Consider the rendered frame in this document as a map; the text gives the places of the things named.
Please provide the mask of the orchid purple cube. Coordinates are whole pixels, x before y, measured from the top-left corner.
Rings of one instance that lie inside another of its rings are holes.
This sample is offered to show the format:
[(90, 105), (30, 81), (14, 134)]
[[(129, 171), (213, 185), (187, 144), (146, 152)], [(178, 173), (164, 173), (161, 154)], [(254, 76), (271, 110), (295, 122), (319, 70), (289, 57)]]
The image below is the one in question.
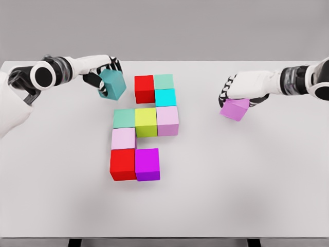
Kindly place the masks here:
[(249, 109), (249, 99), (227, 99), (220, 115), (235, 121), (240, 121)]

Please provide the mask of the red cube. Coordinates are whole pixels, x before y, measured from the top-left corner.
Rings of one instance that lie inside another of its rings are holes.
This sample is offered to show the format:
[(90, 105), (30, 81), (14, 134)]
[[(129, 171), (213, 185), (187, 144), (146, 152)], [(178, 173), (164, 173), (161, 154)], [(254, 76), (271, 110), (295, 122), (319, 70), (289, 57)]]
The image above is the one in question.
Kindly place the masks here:
[(137, 104), (155, 103), (153, 75), (135, 76), (134, 86), (135, 99)]
[(136, 180), (135, 149), (111, 150), (109, 172), (114, 181)]

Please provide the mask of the yellow-green cube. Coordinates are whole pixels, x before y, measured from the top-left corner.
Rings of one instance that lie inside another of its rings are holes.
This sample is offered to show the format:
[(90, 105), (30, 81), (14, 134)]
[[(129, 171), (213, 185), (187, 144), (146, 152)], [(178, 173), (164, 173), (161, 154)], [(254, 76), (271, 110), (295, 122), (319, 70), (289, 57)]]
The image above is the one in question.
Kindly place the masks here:
[(135, 109), (135, 130), (138, 138), (157, 136), (156, 108)]

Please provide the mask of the magenta purple cube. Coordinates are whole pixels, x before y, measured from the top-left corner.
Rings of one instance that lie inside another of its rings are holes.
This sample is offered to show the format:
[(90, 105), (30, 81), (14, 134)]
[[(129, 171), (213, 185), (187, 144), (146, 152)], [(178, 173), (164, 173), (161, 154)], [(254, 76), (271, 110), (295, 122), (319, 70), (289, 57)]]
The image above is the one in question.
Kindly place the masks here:
[(160, 180), (158, 148), (135, 150), (135, 174), (137, 181)]

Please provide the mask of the mint green cube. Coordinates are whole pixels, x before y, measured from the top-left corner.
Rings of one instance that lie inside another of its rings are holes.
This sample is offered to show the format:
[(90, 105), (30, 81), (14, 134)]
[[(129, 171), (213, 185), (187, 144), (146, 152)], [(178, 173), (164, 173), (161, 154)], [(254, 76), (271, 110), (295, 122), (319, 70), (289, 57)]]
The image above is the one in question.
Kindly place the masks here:
[(113, 118), (113, 128), (134, 128), (134, 109), (115, 109)]
[(154, 89), (166, 90), (173, 88), (174, 88), (174, 81), (172, 74), (154, 75)]

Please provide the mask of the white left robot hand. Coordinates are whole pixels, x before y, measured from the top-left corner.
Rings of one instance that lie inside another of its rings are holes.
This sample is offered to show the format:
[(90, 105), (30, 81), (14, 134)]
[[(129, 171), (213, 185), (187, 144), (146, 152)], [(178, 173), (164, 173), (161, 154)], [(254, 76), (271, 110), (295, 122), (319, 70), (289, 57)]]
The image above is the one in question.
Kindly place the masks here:
[(117, 71), (123, 74), (120, 61), (109, 55), (96, 55), (87, 58), (87, 74), (83, 75), (83, 81), (95, 87), (101, 96), (107, 97), (108, 90), (100, 76), (103, 70)]

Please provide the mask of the cyan cube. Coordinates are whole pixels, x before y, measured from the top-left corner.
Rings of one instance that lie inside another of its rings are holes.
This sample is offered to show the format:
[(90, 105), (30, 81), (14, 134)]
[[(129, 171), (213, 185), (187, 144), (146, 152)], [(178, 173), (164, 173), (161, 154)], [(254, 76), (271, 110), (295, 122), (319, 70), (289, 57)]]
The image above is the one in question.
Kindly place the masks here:
[(176, 95), (174, 89), (155, 90), (156, 107), (176, 106)]

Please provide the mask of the teal cube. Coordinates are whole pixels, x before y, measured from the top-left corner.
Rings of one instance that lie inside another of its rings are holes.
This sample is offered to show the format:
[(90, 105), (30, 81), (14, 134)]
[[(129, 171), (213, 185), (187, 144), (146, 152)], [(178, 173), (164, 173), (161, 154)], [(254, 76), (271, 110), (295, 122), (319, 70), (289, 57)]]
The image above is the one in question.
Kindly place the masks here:
[(104, 69), (99, 75), (107, 90), (107, 96), (99, 92), (100, 97), (111, 100), (119, 100), (126, 90), (123, 74), (119, 70)]

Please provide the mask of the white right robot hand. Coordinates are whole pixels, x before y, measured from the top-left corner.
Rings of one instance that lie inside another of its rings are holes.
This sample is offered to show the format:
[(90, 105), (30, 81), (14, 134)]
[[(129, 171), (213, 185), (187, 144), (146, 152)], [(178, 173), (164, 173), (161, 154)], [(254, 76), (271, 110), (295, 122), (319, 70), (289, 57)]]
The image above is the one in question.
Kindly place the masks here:
[(264, 102), (269, 98), (269, 93), (265, 90), (268, 75), (265, 71), (250, 71), (230, 76), (218, 96), (220, 107), (228, 99), (248, 99), (250, 107)]

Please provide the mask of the pale pink cube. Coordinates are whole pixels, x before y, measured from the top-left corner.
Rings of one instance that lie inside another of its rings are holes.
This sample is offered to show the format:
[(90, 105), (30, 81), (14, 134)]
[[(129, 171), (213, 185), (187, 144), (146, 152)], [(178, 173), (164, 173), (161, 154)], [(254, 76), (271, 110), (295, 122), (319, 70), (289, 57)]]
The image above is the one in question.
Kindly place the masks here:
[(112, 131), (112, 150), (136, 149), (137, 137), (135, 128), (115, 128)]
[(158, 136), (176, 136), (179, 130), (177, 106), (156, 107)]

